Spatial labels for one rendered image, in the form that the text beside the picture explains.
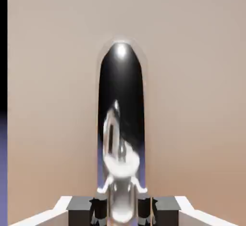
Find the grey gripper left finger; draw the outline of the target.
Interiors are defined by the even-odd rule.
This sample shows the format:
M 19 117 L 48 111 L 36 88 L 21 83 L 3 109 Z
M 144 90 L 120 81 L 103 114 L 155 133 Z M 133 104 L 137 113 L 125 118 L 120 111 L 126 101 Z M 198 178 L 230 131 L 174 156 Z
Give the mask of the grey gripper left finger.
M 107 226 L 105 196 L 62 196 L 53 209 L 9 226 Z

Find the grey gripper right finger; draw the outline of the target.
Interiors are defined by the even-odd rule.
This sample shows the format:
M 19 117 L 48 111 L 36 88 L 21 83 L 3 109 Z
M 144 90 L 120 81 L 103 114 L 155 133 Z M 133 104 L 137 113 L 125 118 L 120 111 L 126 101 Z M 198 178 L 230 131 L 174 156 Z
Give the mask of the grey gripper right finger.
M 195 209 L 185 196 L 138 197 L 137 226 L 239 226 Z

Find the light tan cabinet door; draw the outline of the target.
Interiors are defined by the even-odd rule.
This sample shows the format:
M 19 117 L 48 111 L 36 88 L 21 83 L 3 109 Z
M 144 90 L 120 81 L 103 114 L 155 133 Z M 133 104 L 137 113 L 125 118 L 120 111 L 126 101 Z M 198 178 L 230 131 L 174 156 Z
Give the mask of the light tan cabinet door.
M 149 192 L 246 226 L 246 0 L 8 0 L 8 223 L 95 192 L 114 39 L 142 65 Z

